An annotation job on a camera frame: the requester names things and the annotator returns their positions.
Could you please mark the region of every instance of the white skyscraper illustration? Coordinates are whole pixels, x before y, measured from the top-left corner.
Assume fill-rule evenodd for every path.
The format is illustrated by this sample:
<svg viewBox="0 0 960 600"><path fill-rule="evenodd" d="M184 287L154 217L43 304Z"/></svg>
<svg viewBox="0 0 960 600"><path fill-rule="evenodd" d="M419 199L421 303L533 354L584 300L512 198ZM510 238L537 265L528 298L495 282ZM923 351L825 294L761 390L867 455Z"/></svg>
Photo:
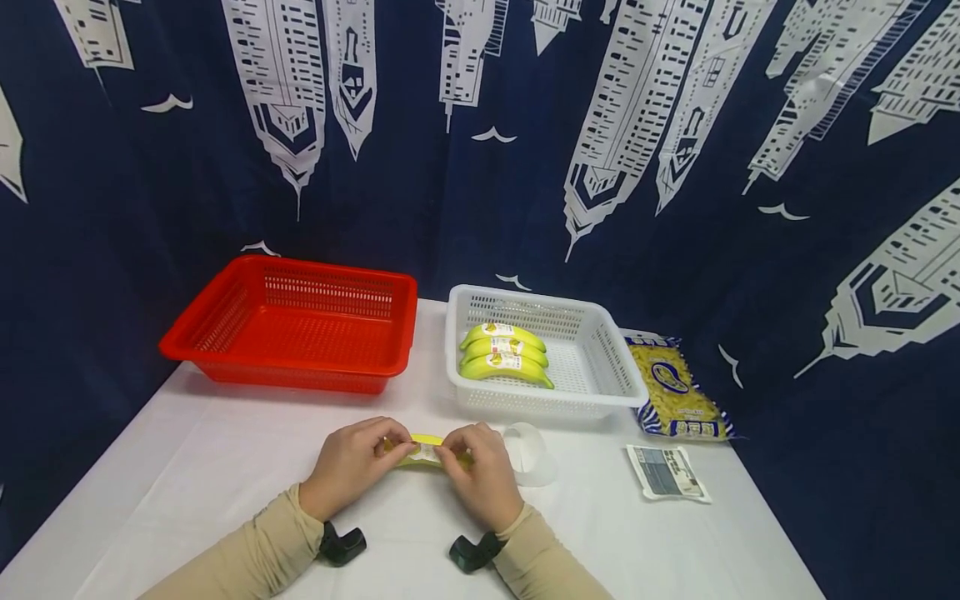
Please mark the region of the white skyscraper illustration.
<svg viewBox="0 0 960 600"><path fill-rule="evenodd" d="M868 144L916 123L926 125L940 110L960 111L960 0L950 3L874 88Z"/></svg>
<svg viewBox="0 0 960 600"><path fill-rule="evenodd" d="M141 0L54 0L77 54L90 68L113 66L133 69L120 2Z"/></svg>
<svg viewBox="0 0 960 600"><path fill-rule="evenodd" d="M740 67L776 0L714 0L684 91L660 149L657 214L673 200L700 155Z"/></svg>
<svg viewBox="0 0 960 600"><path fill-rule="evenodd" d="M534 15L530 18L534 24L534 38L537 41L537 55L553 41L557 34L566 31L570 19L581 20L580 5L584 0L533 0Z"/></svg>
<svg viewBox="0 0 960 600"><path fill-rule="evenodd" d="M333 113L356 160L376 106L373 0L324 0L324 15Z"/></svg>
<svg viewBox="0 0 960 600"><path fill-rule="evenodd" d="M453 106L476 107L487 55L500 56L510 0L434 0L444 12L440 101L450 133Z"/></svg>
<svg viewBox="0 0 960 600"><path fill-rule="evenodd" d="M27 192L23 189L23 178L20 175L22 147L23 137L20 136L20 129L16 126L16 119L13 118L7 96L0 87L0 183L26 203Z"/></svg>
<svg viewBox="0 0 960 600"><path fill-rule="evenodd" d="M960 180L937 195L837 286L827 312L828 356L896 352L960 323Z"/></svg>
<svg viewBox="0 0 960 600"><path fill-rule="evenodd" d="M324 148L324 65L312 0L223 0L256 135L297 192Z"/></svg>
<svg viewBox="0 0 960 600"><path fill-rule="evenodd" d="M573 245L636 188L684 82L708 0L623 0L564 182Z"/></svg>
<svg viewBox="0 0 960 600"><path fill-rule="evenodd" d="M750 161L746 194L760 174L779 180L809 136L822 140L876 64L929 0L795 0L767 77L783 74L813 40L783 91L787 101Z"/></svg>

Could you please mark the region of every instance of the hand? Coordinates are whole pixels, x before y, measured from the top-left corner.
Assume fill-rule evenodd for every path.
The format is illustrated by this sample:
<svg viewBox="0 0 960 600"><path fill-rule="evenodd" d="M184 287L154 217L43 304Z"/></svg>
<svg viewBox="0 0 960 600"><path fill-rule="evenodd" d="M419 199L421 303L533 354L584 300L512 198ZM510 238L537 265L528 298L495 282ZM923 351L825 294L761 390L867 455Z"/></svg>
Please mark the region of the hand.
<svg viewBox="0 0 960 600"><path fill-rule="evenodd" d="M473 457L469 471L457 462L457 455L468 449ZM467 510L496 533L514 523L523 510L523 498L516 488L503 436L486 423L467 425L446 436L436 450Z"/></svg>
<svg viewBox="0 0 960 600"><path fill-rule="evenodd" d="M389 452L385 439L393 445ZM416 449L407 428L386 417L338 429L326 437L313 473L300 484L300 507L328 521Z"/></svg>

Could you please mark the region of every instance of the basket rim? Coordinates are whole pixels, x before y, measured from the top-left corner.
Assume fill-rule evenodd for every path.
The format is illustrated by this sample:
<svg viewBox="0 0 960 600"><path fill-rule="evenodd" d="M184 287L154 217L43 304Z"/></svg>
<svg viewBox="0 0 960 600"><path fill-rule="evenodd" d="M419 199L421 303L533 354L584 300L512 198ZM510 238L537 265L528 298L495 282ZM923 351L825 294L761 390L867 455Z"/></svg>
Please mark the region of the basket rim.
<svg viewBox="0 0 960 600"><path fill-rule="evenodd" d="M397 360L384 367L363 367L350 368L336 363L325 361L294 359L294 358L271 358L262 356L243 356L230 354L228 352L214 352L209 350L197 350L187 348L178 342L179 337L200 317L212 300L222 296L225 288L231 281L235 272L243 268L244 265L252 262L270 262L271 264L284 263L291 267L305 269L308 271L322 273L340 273L352 276L372 276L380 280L392 279L395 281L404 281L407 284L407 307L406 311L400 317L403 322L403 328L399 336L397 346L399 353ZM376 377L396 377L404 372L410 362L410 348L414 340L414 328L417 320L417 281L411 276L403 273L391 273L389 271L377 271L374 269L361 269L357 267L346 267L343 265L331 265L323 262L311 260L299 260L295 258L284 258L281 256L268 256L260 254L245 254L238 256L227 264L220 273L210 280L182 313L174 321L174 324L160 339L158 344L160 353L171 360L191 361L194 363L213 363L221 365L236 365L242 367L259 367L272 369L295 369L302 371L322 371L340 374L367 375Z"/></svg>
<svg viewBox="0 0 960 600"><path fill-rule="evenodd" d="M504 385L502 383L495 383L492 381L474 380L463 377L457 370L457 353L459 351L459 344L456 339L456 306L459 303L459 299L468 292L480 292L494 298L516 299L517 297L523 297L525 300L529 300L530 302L571 304L580 308L586 308L597 312L601 320L603 320L611 329L611 331L616 334L614 336L615 340L613 343L616 346L616 352L620 357L621 362L626 365L627 376L631 380L631 383L634 384L636 396L613 396L606 394L586 394L583 392L566 392L562 390L546 390L543 388ZM514 292L512 290L501 290L499 288L462 283L450 289L444 329L444 361L446 365L446 376L450 383L452 383L458 390L466 389L471 391L501 394L504 396L532 396L542 400L564 402L569 401L579 402L582 404L599 404L604 406L624 406L628 408L642 406L650 399L650 392L647 389L646 383L643 381L643 377L640 375L639 367L636 366L636 362L634 362L633 356L630 354L630 349L627 348L627 342L623 339L623 336L620 335L619 327L617 327L616 323L613 321L610 311L596 302L573 300L570 298L560 298L556 296L544 296L541 294L529 294L526 292Z"/></svg>

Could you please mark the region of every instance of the pasta bag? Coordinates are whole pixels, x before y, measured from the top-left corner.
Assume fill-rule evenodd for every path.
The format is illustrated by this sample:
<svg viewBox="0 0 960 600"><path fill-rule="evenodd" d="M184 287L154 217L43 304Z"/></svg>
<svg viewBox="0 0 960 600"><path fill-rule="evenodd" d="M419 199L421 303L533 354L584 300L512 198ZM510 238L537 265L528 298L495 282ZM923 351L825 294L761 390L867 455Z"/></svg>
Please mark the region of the pasta bag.
<svg viewBox="0 0 960 600"><path fill-rule="evenodd" d="M680 338L629 329L621 329L621 333L650 392L647 403L635 408L643 431L704 442L737 437L727 413L701 392L693 379L680 353Z"/></svg>

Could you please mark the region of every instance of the person's left hand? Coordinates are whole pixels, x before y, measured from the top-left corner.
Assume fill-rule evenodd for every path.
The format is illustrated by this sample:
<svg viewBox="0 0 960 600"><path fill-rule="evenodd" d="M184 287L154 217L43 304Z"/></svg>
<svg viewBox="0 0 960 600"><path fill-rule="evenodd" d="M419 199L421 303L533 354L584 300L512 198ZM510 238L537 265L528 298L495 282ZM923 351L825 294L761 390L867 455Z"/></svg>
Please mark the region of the person's left hand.
<svg viewBox="0 0 960 600"><path fill-rule="evenodd" d="M384 439L393 446L389 452ZM416 449L407 428L387 417L338 429L326 437L313 473L300 484L300 507L328 521Z"/></svg>

